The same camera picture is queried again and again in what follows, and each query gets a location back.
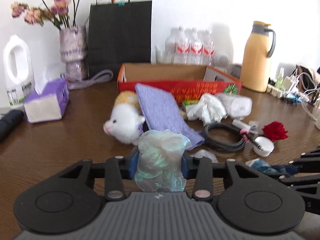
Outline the blue painting print packet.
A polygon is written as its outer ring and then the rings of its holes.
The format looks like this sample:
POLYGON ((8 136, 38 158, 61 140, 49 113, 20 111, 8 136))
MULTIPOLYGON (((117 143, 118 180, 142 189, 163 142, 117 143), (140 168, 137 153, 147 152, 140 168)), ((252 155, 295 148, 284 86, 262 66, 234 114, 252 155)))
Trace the blue painting print packet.
POLYGON ((245 164, 263 174, 287 174, 287 170, 283 165, 270 165, 263 159, 257 158, 245 162, 245 164))

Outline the iridescent green plastic bag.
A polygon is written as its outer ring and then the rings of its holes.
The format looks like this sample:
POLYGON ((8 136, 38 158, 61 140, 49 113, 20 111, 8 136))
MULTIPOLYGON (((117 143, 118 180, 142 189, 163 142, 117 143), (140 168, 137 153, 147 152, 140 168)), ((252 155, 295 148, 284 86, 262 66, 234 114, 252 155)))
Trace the iridescent green plastic bag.
POLYGON ((138 141, 137 186, 144 192, 184 191, 181 162, 189 146, 187 137, 170 130, 145 132, 138 141))

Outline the purple woven cloth pouch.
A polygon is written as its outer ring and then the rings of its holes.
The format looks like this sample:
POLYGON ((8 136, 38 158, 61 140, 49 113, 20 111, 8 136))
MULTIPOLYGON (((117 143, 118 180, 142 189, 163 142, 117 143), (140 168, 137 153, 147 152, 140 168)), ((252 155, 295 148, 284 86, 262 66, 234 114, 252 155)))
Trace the purple woven cloth pouch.
POLYGON ((204 137, 183 119, 175 98, 162 89, 138 83, 135 85, 140 108, 150 130, 181 134, 190 140, 188 151, 204 144, 204 137))

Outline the small clear sachet left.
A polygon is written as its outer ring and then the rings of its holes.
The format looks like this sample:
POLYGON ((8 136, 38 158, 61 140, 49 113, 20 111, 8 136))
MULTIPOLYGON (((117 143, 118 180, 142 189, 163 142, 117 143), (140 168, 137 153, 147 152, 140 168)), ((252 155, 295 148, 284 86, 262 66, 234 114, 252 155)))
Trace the small clear sachet left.
POLYGON ((213 163, 218 163, 218 159, 217 159, 216 155, 213 152, 208 151, 208 150, 202 149, 202 150, 197 151, 196 153, 191 154, 190 156, 193 158, 205 157, 205 158, 210 159, 213 163))

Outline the small clear sachet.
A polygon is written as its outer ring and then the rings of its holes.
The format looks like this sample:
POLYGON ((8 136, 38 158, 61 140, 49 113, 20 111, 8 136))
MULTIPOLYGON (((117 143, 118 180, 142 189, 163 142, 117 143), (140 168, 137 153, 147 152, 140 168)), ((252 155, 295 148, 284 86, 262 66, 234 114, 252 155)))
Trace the small clear sachet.
POLYGON ((208 151, 208 150, 202 149, 202 150, 197 151, 196 153, 191 154, 190 156, 193 158, 205 157, 205 158, 210 159, 213 163, 218 163, 218 159, 217 159, 216 155, 213 152, 208 151))
POLYGON ((249 131, 253 134, 258 134, 259 132, 259 122, 258 121, 249 121, 248 125, 250 126, 249 131))

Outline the white plush toy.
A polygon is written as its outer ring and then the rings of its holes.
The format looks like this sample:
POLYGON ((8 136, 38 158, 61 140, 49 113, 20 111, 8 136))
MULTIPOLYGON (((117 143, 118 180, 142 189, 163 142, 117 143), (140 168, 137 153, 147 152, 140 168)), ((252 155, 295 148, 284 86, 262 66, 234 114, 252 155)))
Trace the white plush toy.
POLYGON ((116 97, 110 119, 103 124, 103 130, 121 143, 137 146, 144 122, 137 94, 126 90, 116 97))

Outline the white plastic jar lid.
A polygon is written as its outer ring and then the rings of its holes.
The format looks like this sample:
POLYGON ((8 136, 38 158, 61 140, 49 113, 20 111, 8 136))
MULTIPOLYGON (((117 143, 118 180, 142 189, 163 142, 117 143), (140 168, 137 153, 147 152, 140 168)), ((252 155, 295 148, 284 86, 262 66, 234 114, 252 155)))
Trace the white plastic jar lid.
POLYGON ((253 151, 261 156, 268 157, 274 151, 274 143, 266 137, 256 137, 253 151))

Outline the red fabric rose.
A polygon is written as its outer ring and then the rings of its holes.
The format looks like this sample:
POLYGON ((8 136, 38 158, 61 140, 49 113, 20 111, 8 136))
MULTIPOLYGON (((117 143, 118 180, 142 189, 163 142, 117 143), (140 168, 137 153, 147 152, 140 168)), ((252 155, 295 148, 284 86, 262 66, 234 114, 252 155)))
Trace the red fabric rose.
POLYGON ((284 124, 278 121, 274 121, 262 129, 263 134, 272 142, 276 142, 279 140, 285 140, 288 138, 287 130, 284 128, 284 124))

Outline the crumpled white tissue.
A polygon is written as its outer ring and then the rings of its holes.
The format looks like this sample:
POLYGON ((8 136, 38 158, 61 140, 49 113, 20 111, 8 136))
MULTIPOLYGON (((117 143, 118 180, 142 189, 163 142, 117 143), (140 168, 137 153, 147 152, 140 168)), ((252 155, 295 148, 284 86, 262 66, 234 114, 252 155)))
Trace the crumpled white tissue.
POLYGON ((205 93, 198 103, 186 106, 189 121, 199 119, 206 126, 227 118, 227 112, 220 99, 213 94, 205 93))

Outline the green tissue packet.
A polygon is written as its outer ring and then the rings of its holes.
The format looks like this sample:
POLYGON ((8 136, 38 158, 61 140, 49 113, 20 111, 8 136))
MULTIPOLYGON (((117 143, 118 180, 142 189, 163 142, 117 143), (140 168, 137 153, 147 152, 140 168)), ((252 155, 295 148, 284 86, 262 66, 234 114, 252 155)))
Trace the green tissue packet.
POLYGON ((199 103, 199 100, 184 100, 182 101, 182 108, 187 109, 188 106, 196 105, 199 103))

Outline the small clear sachet right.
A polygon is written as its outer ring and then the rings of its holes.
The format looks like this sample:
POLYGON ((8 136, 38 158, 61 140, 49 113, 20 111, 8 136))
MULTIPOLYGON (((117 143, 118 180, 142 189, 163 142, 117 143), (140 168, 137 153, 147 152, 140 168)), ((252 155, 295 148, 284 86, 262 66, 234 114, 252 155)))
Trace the small clear sachet right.
POLYGON ((249 121, 248 125, 250 126, 249 131, 253 134, 258 134, 259 132, 259 122, 258 121, 249 121))

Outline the white power strip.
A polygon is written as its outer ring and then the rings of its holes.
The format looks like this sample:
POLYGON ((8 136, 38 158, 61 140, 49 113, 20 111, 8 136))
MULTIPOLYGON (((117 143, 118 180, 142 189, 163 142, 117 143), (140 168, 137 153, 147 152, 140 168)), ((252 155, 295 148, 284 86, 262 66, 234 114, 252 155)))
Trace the white power strip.
POLYGON ((278 99, 280 99, 280 98, 282 98, 284 96, 287 96, 287 94, 288 94, 287 91, 284 91, 284 90, 281 90, 279 88, 276 88, 271 84, 267 85, 266 92, 268 94, 271 94, 273 97, 278 98, 278 99))

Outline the white charger plug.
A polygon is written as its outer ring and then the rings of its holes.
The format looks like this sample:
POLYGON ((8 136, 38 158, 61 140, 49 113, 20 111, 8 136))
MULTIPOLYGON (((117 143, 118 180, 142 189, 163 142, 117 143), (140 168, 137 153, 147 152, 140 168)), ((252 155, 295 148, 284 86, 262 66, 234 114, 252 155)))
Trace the white charger plug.
POLYGON ((289 90, 293 90, 294 87, 296 87, 299 83, 299 78, 297 76, 291 75, 291 76, 287 76, 285 77, 282 87, 289 91, 289 90))

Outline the red cardboard box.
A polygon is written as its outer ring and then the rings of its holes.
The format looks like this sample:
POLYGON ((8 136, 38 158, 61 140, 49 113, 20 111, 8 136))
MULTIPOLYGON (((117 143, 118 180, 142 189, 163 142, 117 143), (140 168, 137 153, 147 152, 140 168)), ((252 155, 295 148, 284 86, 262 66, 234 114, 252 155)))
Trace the red cardboard box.
POLYGON ((204 93, 239 95, 242 82, 210 66, 124 63, 117 78, 118 91, 135 91, 138 83, 170 92, 178 103, 199 100, 204 93))

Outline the small green spray bottle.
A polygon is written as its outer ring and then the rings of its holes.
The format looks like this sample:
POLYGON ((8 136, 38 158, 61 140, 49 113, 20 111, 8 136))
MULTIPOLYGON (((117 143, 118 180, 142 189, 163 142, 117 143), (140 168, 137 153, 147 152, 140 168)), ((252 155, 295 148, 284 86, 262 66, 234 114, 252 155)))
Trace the small green spray bottle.
POLYGON ((282 84, 283 84, 283 81, 284 81, 284 71, 285 71, 285 69, 283 67, 281 67, 280 71, 279 71, 279 74, 277 76, 276 83, 275 83, 275 87, 277 89, 281 89, 282 88, 282 84))

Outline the purple tissue pack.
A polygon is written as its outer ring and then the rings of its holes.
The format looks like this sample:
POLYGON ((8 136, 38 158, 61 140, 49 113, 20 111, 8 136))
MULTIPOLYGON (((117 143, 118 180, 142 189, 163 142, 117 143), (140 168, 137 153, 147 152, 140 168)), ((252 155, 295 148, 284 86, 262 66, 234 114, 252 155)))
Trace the purple tissue pack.
POLYGON ((59 69, 44 72, 35 89, 24 101, 24 111, 31 124, 61 120, 69 103, 67 79, 59 69))

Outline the yellow thermos jug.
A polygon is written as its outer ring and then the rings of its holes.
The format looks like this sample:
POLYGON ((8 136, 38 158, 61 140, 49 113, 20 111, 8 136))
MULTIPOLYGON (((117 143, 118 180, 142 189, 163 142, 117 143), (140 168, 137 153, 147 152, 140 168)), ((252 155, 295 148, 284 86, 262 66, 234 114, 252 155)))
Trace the yellow thermos jug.
POLYGON ((266 92, 270 77, 267 61, 273 55, 275 47, 275 31, 267 23, 254 21, 245 45, 240 72, 243 87, 259 93, 266 92))

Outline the white astronaut speaker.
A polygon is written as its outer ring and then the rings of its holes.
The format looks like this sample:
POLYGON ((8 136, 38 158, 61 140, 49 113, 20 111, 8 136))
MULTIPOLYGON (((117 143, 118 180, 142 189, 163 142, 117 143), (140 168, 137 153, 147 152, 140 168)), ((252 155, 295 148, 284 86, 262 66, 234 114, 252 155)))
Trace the white astronaut speaker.
POLYGON ((213 65, 215 68, 228 74, 231 73, 233 68, 232 60, 229 58, 228 54, 223 52, 218 52, 215 54, 213 65))

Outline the black glasses case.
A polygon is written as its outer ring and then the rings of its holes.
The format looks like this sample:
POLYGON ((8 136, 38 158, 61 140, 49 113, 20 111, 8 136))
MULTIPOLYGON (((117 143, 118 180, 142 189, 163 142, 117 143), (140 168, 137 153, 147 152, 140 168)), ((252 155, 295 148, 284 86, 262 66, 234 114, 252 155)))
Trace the black glasses case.
POLYGON ((0 121, 0 142, 3 142, 9 134, 23 121, 24 112, 13 109, 9 111, 0 121))

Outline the left water bottle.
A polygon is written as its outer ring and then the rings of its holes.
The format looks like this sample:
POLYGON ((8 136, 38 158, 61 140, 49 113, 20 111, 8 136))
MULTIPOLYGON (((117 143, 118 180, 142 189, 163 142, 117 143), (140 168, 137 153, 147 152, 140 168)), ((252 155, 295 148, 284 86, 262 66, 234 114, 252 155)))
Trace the left water bottle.
POLYGON ((190 51, 189 38, 182 27, 178 28, 175 38, 174 64, 187 64, 190 51))

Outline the water bottle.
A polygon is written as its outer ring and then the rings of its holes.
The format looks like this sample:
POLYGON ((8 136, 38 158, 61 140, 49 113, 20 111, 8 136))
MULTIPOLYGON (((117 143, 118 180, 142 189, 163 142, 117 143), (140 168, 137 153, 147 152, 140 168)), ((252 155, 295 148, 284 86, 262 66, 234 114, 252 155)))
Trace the water bottle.
POLYGON ((194 65, 202 64, 202 51, 203 51, 203 42, 199 38, 196 29, 192 29, 192 36, 190 40, 191 64, 194 64, 194 65))
POLYGON ((211 37, 210 31, 206 30, 203 34, 203 63, 210 66, 214 59, 215 43, 211 37))
POLYGON ((182 27, 178 28, 175 38, 174 64, 187 64, 190 51, 189 38, 182 27))

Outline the glass cup with straw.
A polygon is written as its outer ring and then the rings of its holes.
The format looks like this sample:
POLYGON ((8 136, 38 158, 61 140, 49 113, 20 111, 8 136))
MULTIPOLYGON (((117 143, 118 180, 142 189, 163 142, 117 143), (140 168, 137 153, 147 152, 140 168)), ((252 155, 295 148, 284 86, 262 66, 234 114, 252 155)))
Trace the glass cup with straw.
POLYGON ((159 49, 155 46, 156 63, 157 64, 172 64, 174 62, 174 53, 159 49))

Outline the right water bottle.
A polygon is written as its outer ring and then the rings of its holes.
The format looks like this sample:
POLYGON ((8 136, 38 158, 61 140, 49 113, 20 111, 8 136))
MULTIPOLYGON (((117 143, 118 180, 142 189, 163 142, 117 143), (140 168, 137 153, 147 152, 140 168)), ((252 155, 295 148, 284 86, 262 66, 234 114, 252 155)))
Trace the right water bottle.
POLYGON ((203 63, 210 66, 214 59, 215 43, 211 37, 210 31, 206 30, 203 34, 203 63))

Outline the middle water bottle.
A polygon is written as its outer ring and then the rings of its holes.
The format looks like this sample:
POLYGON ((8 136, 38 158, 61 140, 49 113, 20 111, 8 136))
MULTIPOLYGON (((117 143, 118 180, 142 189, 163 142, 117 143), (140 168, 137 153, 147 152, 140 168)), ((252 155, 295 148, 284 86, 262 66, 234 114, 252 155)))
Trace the middle water bottle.
POLYGON ((203 51, 203 42, 199 38, 196 29, 192 29, 192 36, 190 40, 191 64, 194 64, 194 65, 202 64, 202 51, 203 51))

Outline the white detergent jug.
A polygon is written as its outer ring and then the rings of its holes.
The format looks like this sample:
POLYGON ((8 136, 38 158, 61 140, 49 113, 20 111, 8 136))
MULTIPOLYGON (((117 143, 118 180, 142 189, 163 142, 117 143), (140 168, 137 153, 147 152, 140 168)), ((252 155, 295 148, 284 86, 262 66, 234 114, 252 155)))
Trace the white detergent jug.
POLYGON ((20 106, 34 90, 35 80, 29 47, 17 35, 3 49, 3 64, 9 105, 20 106))

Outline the black paper shopping bag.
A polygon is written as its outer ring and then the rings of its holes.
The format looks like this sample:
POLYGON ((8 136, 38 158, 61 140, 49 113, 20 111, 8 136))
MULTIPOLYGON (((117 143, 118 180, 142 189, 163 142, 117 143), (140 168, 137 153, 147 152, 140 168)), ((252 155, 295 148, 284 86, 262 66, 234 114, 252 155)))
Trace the black paper shopping bag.
POLYGON ((151 0, 91 5, 86 58, 89 77, 103 70, 116 76, 124 63, 151 62, 151 14, 151 0))

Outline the purple textured vase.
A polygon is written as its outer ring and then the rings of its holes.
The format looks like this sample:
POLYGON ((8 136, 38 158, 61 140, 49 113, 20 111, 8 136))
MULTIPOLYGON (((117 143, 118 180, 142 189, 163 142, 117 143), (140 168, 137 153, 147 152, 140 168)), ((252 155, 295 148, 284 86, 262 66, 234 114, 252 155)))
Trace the purple textured vase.
POLYGON ((66 65, 67 76, 75 81, 88 77, 86 27, 76 26, 60 31, 60 57, 66 65))

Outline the dried pink flowers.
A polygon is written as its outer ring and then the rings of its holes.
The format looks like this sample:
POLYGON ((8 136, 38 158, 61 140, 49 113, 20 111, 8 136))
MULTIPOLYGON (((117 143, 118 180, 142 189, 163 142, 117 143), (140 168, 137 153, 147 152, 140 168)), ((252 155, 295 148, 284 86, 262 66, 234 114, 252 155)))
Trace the dried pink flowers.
POLYGON ((40 0, 38 6, 25 2, 10 5, 12 18, 23 18, 28 25, 43 26, 50 22, 58 30, 76 26, 76 15, 81 0, 40 0))

